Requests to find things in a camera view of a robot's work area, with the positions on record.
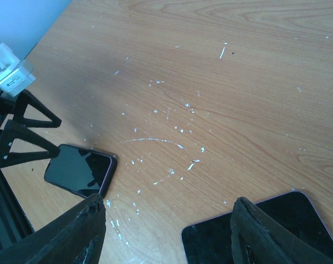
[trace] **white paint chip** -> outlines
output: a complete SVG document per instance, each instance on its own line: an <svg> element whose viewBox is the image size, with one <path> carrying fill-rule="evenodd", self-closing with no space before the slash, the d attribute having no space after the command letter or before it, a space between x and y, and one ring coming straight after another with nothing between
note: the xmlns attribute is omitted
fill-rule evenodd
<svg viewBox="0 0 333 264"><path fill-rule="evenodd" d="M189 170L191 170L191 169L192 169L192 167L193 167L193 165L195 165L195 164L194 164L194 163L193 163L193 164L191 164L187 170L188 170L188 171L189 171Z"/></svg>
<svg viewBox="0 0 333 264"><path fill-rule="evenodd" d="M222 56L223 56L223 54L224 54L224 51L225 51L225 47L223 48L223 51L221 52L221 55L220 55L219 59L222 58Z"/></svg>

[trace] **smartphone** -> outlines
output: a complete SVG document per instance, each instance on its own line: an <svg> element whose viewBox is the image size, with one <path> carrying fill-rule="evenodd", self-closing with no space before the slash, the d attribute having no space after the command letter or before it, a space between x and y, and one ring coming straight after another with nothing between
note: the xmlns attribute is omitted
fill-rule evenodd
<svg viewBox="0 0 333 264"><path fill-rule="evenodd" d="M296 237L333 260L333 239L310 199L292 191L256 204ZM233 264L231 212L186 227L181 238L188 264Z"/></svg>
<svg viewBox="0 0 333 264"><path fill-rule="evenodd" d="M118 165L108 154L62 144L58 157L51 159L45 181L81 197L104 197Z"/></svg>

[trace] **white power adapter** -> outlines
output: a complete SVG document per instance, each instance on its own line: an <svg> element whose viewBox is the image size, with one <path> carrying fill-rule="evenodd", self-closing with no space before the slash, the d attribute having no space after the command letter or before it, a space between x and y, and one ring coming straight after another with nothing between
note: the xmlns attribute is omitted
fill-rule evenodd
<svg viewBox="0 0 333 264"><path fill-rule="evenodd" d="M34 67L26 59L20 61L4 43L0 44L0 68L0 89L13 97L36 80Z"/></svg>

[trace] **blue wall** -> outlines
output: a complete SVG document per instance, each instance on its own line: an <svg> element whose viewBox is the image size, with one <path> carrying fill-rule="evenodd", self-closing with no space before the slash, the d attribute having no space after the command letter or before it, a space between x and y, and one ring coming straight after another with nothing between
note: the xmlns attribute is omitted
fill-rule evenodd
<svg viewBox="0 0 333 264"><path fill-rule="evenodd" d="M0 0L0 43L24 59L71 0Z"/></svg>

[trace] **tabletop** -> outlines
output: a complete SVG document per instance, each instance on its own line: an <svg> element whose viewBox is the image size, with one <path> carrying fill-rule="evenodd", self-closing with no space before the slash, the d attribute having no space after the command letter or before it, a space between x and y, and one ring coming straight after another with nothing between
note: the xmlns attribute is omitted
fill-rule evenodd
<svg viewBox="0 0 333 264"><path fill-rule="evenodd" d="M28 59L34 131L118 156L100 263L186 263L184 227L292 189L333 236L333 1L74 0ZM48 162L3 170L36 230L82 200Z"/></svg>

